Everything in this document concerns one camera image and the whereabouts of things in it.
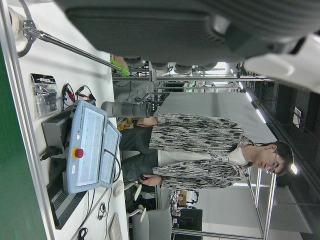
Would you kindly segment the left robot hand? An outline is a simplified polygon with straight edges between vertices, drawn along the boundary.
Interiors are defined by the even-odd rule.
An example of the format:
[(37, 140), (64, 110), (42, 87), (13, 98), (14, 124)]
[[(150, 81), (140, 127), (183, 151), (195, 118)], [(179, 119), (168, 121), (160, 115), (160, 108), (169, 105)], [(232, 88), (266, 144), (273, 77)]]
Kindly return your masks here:
[(243, 62), (256, 74), (320, 91), (317, 0), (58, 0), (98, 50), (157, 68)]

